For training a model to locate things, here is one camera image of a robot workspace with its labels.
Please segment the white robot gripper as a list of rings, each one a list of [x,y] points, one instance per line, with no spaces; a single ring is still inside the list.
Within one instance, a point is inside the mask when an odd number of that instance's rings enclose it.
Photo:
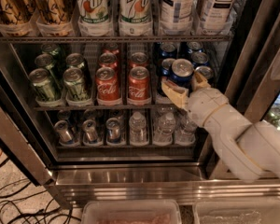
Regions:
[[[177,86],[169,79],[161,80],[161,89],[178,108],[187,106],[189,117],[202,127],[206,120],[219,108],[229,103],[228,98],[219,90],[210,88],[208,80],[199,72],[194,72],[191,79],[194,92],[189,95],[189,90]]]

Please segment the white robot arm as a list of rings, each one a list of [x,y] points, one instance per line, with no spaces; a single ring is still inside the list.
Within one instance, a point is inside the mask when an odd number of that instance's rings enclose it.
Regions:
[[[203,75],[195,73],[191,85],[193,91],[167,78],[161,81],[172,103],[209,133],[214,151],[228,169],[246,183],[266,171],[280,178],[280,131],[266,121],[249,121]]]

